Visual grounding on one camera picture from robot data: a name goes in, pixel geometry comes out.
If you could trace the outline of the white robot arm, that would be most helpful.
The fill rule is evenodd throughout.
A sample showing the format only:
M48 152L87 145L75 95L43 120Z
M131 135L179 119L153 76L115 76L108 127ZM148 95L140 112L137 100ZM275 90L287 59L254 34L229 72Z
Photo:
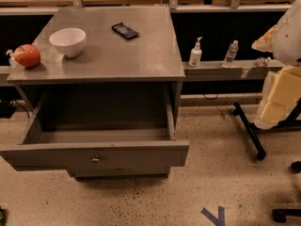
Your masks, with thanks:
M252 48L272 53L283 64L280 71L266 76L254 120L258 128L270 129L286 120L301 98L301 0L295 0Z

